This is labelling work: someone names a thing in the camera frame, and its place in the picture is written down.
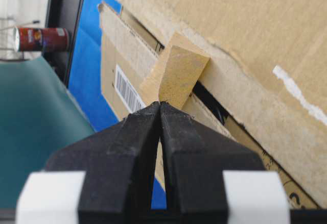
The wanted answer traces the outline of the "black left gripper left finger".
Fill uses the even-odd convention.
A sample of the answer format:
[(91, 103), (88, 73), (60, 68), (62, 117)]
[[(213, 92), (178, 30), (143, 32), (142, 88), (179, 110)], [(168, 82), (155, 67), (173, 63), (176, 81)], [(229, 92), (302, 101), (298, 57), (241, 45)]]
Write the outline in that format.
[(160, 104), (54, 152), (19, 196), (16, 223), (128, 223), (151, 207)]

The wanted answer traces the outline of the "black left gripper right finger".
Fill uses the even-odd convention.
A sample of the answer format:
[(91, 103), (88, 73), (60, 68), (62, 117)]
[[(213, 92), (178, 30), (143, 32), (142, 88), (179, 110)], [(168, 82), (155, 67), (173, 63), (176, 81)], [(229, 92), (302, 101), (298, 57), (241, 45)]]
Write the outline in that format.
[(170, 201), (184, 223), (290, 223), (278, 174), (259, 155), (160, 104)]

